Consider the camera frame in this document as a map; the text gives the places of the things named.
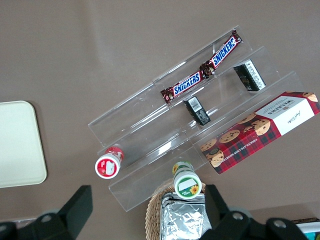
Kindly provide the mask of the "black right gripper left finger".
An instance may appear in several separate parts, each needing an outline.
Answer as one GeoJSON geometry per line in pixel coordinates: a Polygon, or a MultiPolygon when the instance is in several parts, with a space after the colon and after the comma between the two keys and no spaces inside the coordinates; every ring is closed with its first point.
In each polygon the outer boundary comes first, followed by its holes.
{"type": "Polygon", "coordinates": [[[92,187],[82,185],[56,213],[41,215],[26,226],[25,240],[75,240],[93,211],[92,187]]]}

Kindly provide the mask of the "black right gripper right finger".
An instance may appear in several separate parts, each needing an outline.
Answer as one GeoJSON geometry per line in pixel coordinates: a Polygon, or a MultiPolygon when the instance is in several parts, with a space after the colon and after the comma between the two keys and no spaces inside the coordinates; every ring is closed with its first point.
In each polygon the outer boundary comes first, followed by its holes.
{"type": "Polygon", "coordinates": [[[211,224],[201,240],[306,240],[292,221],[270,218],[265,224],[239,210],[231,211],[214,184],[205,186],[205,210],[211,224]]]}

